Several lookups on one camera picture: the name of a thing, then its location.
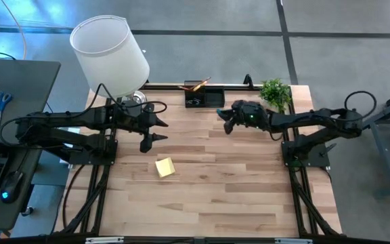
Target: sticky note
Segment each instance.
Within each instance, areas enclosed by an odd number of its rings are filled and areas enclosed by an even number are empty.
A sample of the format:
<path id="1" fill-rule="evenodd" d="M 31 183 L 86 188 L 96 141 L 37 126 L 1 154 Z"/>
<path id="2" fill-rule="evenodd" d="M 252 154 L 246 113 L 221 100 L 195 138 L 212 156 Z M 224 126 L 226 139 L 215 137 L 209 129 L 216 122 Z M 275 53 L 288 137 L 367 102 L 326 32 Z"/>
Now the sticky note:
<path id="1" fill-rule="evenodd" d="M 156 168 L 161 178 L 169 176 L 170 174 L 173 174 L 175 172 L 174 164 L 171 158 L 156 161 Z"/>

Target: metal bracket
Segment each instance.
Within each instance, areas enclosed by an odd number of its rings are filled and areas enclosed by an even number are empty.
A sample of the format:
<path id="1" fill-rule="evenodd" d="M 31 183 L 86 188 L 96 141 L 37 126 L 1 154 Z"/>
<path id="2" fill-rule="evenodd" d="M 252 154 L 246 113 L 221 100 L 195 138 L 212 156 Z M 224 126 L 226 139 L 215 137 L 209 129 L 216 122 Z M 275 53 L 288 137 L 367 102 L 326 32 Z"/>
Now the metal bracket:
<path id="1" fill-rule="evenodd" d="M 69 163 L 73 165 L 113 165 L 115 162 L 118 141 L 111 138 L 107 139 L 106 143 L 109 147 L 106 153 L 95 155 L 86 150 L 74 152 L 70 154 Z"/>
<path id="2" fill-rule="evenodd" d="M 282 157 L 287 167 L 329 167 L 328 150 L 324 144 L 314 146 L 309 152 L 308 159 L 299 160 L 293 156 L 292 150 L 295 142 L 282 142 Z"/>
<path id="3" fill-rule="evenodd" d="M 312 240 L 309 239 L 293 239 L 293 238 L 277 238 L 275 239 L 277 244 L 312 244 Z"/>
<path id="4" fill-rule="evenodd" d="M 252 82 L 252 78 L 249 74 L 244 77 L 243 84 L 248 84 L 249 89 L 254 89 L 254 83 Z"/>
<path id="5" fill-rule="evenodd" d="M 96 244 L 96 243 L 124 243 L 125 237 L 93 237 L 86 238 L 85 244 Z"/>

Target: green plant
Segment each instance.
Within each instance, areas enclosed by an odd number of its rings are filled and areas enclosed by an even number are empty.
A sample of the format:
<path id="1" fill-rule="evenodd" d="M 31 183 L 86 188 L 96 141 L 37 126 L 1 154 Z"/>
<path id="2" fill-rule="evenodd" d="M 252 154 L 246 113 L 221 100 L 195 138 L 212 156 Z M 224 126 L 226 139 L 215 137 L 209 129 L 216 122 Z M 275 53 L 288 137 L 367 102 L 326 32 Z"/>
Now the green plant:
<path id="1" fill-rule="evenodd" d="M 290 87 L 282 84 L 281 79 L 262 81 L 263 87 L 260 90 L 260 97 L 266 100 L 271 106 L 278 108 L 280 113 L 285 111 L 284 105 L 291 101 Z"/>

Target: desk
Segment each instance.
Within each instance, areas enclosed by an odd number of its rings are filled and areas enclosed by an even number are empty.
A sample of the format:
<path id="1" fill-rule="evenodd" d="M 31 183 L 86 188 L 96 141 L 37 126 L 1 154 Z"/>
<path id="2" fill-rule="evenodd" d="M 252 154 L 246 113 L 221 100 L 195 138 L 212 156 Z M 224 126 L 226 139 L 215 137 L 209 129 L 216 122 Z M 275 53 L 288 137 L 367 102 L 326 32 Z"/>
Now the desk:
<path id="1" fill-rule="evenodd" d="M 31 112 L 43 111 L 60 66 L 59 62 L 0 60 L 0 91 L 9 92 L 13 96 L 13 100 L 5 107 L 1 124 Z M 4 129 L 8 141 L 17 142 L 15 130 L 15 123 Z M 23 149 L 14 151 L 7 172 L 16 170 L 25 152 Z M 41 150 L 30 150 L 20 168 L 24 172 L 24 179 L 18 199 L 11 204 L 5 204 L 0 199 L 0 230 L 9 230 L 14 226 L 24 201 L 28 200 L 28 189 L 40 154 Z"/>
<path id="2" fill-rule="evenodd" d="M 168 237 L 297 237 L 288 170 L 280 142 L 268 133 L 235 127 L 223 131 L 214 108 L 184 107 L 182 91 L 144 91 L 149 100 L 168 104 L 159 117 L 168 128 L 153 132 L 169 139 L 139 152 L 142 137 L 118 131 L 118 154 L 111 167 L 100 235 Z M 258 100 L 257 91 L 225 92 L 225 107 L 234 100 Z M 296 113 L 313 108 L 308 86 L 292 86 Z M 87 103 L 92 99 L 90 92 Z M 96 101 L 103 105 L 105 99 Z M 317 127 L 301 128 L 310 134 Z M 88 129 L 83 134 L 95 133 Z M 158 177 L 154 162 L 171 157 L 175 174 Z M 70 221 L 84 204 L 91 166 L 75 180 L 67 201 Z M 313 202 L 329 224 L 341 231 L 332 187 L 326 172 L 309 168 Z M 73 173 L 69 174 L 67 184 Z M 306 227 L 307 212 L 303 207 Z M 61 210 L 56 230 L 62 229 Z M 91 228 L 95 215 L 93 206 Z"/>

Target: pen holder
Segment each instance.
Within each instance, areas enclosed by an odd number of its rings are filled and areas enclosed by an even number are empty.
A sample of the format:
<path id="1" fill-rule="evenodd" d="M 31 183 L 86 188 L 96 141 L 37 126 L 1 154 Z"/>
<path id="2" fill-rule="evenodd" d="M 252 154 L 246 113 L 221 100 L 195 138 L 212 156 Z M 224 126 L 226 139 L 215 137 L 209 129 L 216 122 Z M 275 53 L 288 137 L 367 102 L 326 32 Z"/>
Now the pen holder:
<path id="1" fill-rule="evenodd" d="M 185 87 L 193 87 L 201 81 L 184 81 Z M 186 108 L 223 108 L 225 94 L 223 87 L 202 86 L 196 91 L 184 91 Z"/>

